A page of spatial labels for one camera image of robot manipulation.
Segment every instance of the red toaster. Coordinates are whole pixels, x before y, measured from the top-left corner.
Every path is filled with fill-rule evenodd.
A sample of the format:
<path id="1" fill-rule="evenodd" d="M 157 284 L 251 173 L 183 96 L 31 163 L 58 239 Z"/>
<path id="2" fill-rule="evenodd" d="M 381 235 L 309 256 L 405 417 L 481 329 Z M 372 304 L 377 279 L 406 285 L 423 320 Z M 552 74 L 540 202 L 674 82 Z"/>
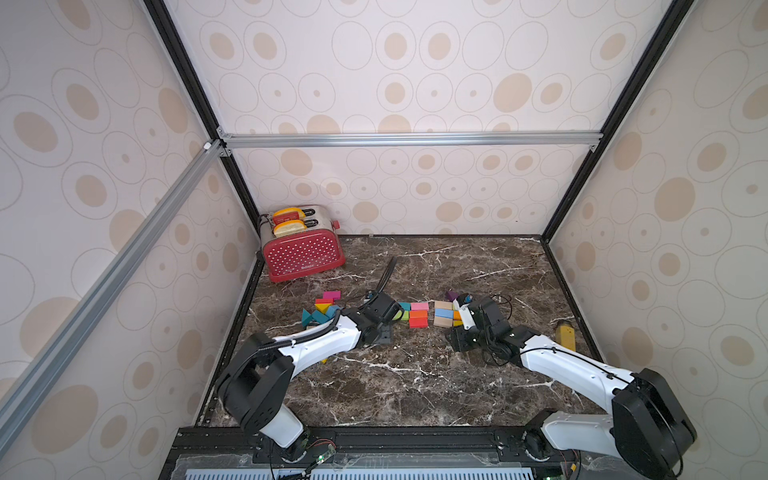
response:
<path id="1" fill-rule="evenodd" d="M 339 223 L 331 221 L 328 210 L 320 205 L 270 214 L 260 225 L 270 280 L 284 282 L 342 266 L 346 258 L 336 235 L 338 228 Z"/>

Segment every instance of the red block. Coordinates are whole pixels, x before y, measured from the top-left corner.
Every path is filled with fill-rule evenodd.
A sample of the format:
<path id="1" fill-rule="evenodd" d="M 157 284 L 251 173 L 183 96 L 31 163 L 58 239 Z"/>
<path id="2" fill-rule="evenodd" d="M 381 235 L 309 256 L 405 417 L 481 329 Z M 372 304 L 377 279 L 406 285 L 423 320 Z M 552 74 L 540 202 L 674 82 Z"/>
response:
<path id="1" fill-rule="evenodd" d="M 429 321 L 426 319 L 426 317 L 424 318 L 410 317 L 408 319 L 408 325 L 412 329 L 425 329 L 429 326 Z"/>

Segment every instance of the patterned wallpaper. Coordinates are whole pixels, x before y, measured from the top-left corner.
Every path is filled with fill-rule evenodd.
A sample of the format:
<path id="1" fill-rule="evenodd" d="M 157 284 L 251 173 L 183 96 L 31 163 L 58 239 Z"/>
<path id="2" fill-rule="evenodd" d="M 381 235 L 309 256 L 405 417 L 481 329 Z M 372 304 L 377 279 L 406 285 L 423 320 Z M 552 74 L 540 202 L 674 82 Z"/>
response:
<path id="1" fill-rule="evenodd" d="M 0 396 L 200 150 L 131 0 L 0 5 Z"/>
<path id="2" fill-rule="evenodd" d="M 238 149 L 263 212 L 320 204 L 342 233 L 544 231 L 586 145 Z"/>
<path id="3" fill-rule="evenodd" d="M 0 396 L 203 143 L 138 5 L 0 5 Z M 156 478 L 175 429 L 192 423 L 256 248 L 215 164 L 0 478 Z"/>
<path id="4" fill-rule="evenodd" d="M 192 425 L 258 247 L 216 163 L 0 462 L 0 479 L 154 480 Z"/>
<path id="5" fill-rule="evenodd" d="M 684 478 L 768 470 L 768 2 L 701 2 L 553 247 L 609 363 L 664 375 Z"/>
<path id="6" fill-rule="evenodd" d="M 668 0 L 167 0 L 225 131 L 599 130 Z"/>

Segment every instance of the ventilation grille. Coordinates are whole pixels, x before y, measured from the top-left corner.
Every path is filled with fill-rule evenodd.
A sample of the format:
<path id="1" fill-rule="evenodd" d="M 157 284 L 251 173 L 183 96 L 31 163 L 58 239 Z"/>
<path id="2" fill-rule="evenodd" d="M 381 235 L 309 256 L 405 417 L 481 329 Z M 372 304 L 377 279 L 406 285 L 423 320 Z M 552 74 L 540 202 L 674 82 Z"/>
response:
<path id="1" fill-rule="evenodd" d="M 275 478 L 297 470 L 275 470 Z M 268 468 L 190 469 L 187 480 L 272 480 Z M 348 468 L 323 469 L 311 480 L 534 480 L 530 468 Z"/>

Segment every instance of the blue block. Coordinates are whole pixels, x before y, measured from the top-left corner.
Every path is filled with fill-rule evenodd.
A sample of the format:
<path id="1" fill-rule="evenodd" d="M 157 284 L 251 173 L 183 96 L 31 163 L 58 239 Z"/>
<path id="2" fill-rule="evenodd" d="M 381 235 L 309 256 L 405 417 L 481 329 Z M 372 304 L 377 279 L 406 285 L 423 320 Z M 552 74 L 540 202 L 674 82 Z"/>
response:
<path id="1" fill-rule="evenodd" d="M 314 312 L 312 312 L 312 319 L 315 320 L 316 322 L 320 323 L 320 324 L 328 322 L 328 317 L 323 315 L 318 310 L 315 310 Z"/>
<path id="2" fill-rule="evenodd" d="M 306 309 L 301 311 L 301 326 L 306 328 L 307 325 L 310 324 L 312 321 L 312 314 L 307 312 Z"/>
<path id="3" fill-rule="evenodd" d="M 333 320 L 333 316 L 336 315 L 337 310 L 341 310 L 341 307 L 338 305 L 331 305 L 328 307 L 328 310 L 326 311 L 328 320 Z"/>

